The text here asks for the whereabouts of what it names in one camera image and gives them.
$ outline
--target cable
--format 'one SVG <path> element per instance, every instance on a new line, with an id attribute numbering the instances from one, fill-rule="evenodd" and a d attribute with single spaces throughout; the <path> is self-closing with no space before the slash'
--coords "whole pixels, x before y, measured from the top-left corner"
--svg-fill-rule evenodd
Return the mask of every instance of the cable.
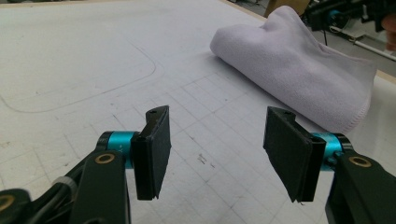
<path id="1" fill-rule="evenodd" d="M 59 205 L 64 198 L 67 196 L 69 192 L 68 187 L 61 186 L 59 191 L 55 194 L 55 196 L 49 200 L 46 205 L 44 205 L 40 210 L 38 210 L 33 217 L 31 217 L 26 223 L 27 224 L 37 224 L 37 223 L 44 223 L 45 219 L 48 217 L 50 212 L 52 212 L 56 205 Z"/>

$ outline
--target white table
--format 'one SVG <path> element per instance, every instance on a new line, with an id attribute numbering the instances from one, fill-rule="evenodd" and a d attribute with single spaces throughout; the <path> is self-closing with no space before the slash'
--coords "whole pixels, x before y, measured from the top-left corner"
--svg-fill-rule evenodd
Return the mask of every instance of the white table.
<path id="1" fill-rule="evenodd" d="M 287 107 L 208 47 L 236 23 L 263 21 L 215 0 L 0 6 L 0 189 L 37 198 L 102 132 L 141 131 L 147 110 L 170 105 L 160 200 L 139 202 L 127 173 L 133 223 L 327 223 L 332 173 L 314 203 L 290 202 L 262 149 L 266 107 Z M 379 73 L 367 118 L 347 135 L 394 175 L 395 83 Z"/>

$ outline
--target white towel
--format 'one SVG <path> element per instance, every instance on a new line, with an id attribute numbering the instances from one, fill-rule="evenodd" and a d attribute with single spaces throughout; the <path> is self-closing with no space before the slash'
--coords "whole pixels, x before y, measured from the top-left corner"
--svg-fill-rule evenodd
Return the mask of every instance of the white towel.
<path id="1" fill-rule="evenodd" d="M 213 53 L 332 133 L 347 133 L 370 106 L 376 66 L 320 44 L 290 7 L 262 27 L 218 29 Z"/>

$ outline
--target black cable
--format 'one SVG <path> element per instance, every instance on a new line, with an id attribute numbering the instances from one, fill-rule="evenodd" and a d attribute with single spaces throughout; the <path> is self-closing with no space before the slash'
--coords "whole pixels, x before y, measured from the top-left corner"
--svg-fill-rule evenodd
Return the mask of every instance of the black cable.
<path id="1" fill-rule="evenodd" d="M 75 182 L 79 182 L 83 167 L 82 163 L 80 163 L 79 166 L 76 166 L 75 169 L 68 172 L 67 176 L 72 178 Z M 69 187 L 61 183 L 53 185 L 41 197 L 34 201 L 33 208 L 35 214 L 30 217 L 26 223 L 44 223 L 45 219 L 47 219 L 54 210 L 64 203 L 69 203 L 70 200 L 65 200 L 67 197 L 71 199 L 71 191 Z"/>
<path id="2" fill-rule="evenodd" d="M 59 205 L 65 197 L 70 193 L 67 186 L 61 186 L 59 191 L 53 196 L 48 203 L 46 203 L 40 210 L 38 210 L 26 223 L 37 224 L 44 223 L 45 219 L 50 213 Z"/>

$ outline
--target blue anodized part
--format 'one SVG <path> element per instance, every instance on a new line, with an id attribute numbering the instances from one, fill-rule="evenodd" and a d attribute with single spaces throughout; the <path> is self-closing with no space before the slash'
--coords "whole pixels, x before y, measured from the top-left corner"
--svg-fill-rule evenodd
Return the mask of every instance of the blue anodized part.
<path id="1" fill-rule="evenodd" d="M 131 139 L 134 132 L 114 132 L 110 135 L 107 143 L 107 150 L 117 150 L 122 153 L 125 158 L 125 168 L 132 169 L 131 161 Z"/>
<path id="2" fill-rule="evenodd" d="M 323 161 L 320 170 L 332 171 L 332 168 L 326 164 L 326 161 L 329 161 L 330 163 L 336 162 L 336 158 L 334 157 L 335 153 L 343 151 L 340 141 L 332 133 L 311 133 L 311 134 L 316 137 L 322 138 L 324 141 L 326 141 L 326 147 L 324 150 Z"/>

